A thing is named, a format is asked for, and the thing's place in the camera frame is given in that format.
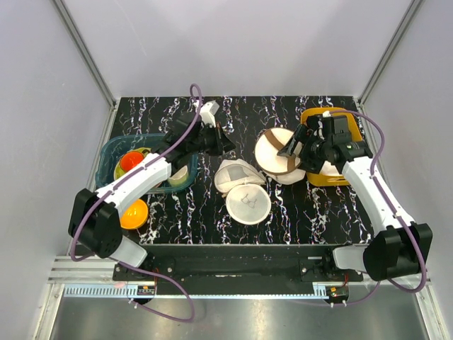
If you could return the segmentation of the cream laundry bag brown trim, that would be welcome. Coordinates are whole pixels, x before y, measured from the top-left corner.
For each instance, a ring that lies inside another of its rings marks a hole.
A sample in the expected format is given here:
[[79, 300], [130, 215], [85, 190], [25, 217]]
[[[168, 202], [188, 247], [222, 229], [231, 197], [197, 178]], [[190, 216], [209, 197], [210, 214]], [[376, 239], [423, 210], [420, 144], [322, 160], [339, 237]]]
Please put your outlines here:
[[306, 176], [299, 168], [300, 158], [278, 155], [292, 136], [293, 132], [283, 127], [267, 129], [257, 139], [254, 149], [258, 166], [271, 179], [286, 186], [302, 181]]

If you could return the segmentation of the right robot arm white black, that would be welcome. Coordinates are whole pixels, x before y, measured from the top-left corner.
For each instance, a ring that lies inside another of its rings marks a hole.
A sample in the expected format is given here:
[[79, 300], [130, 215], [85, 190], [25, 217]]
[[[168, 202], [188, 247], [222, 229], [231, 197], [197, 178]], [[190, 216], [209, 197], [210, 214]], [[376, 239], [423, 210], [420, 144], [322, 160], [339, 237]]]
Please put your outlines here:
[[321, 263], [321, 272], [330, 281], [354, 270], [374, 281], [393, 283], [419, 274], [425, 282], [432, 230], [418, 224], [398, 203], [377, 169], [379, 154], [352, 136], [349, 114], [335, 110], [308, 117], [278, 152], [282, 157], [298, 157], [300, 168], [309, 173], [319, 173], [325, 162], [333, 165], [352, 186], [372, 223], [369, 244], [335, 248], [332, 257]]

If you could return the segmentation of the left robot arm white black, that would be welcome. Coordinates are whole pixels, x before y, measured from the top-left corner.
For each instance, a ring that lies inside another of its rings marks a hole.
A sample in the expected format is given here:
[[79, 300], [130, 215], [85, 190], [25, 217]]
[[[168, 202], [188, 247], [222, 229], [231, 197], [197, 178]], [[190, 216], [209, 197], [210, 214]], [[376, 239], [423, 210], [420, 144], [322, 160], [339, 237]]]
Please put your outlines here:
[[219, 157], [235, 147], [219, 123], [206, 123], [197, 113], [177, 118], [157, 146], [125, 175], [96, 191], [84, 188], [76, 194], [68, 230], [71, 258], [79, 261], [76, 245], [81, 244], [101, 259], [126, 263], [134, 278], [146, 280], [153, 263], [146, 259], [148, 253], [142, 246], [123, 234], [120, 218], [145, 193], [185, 166], [192, 155]]

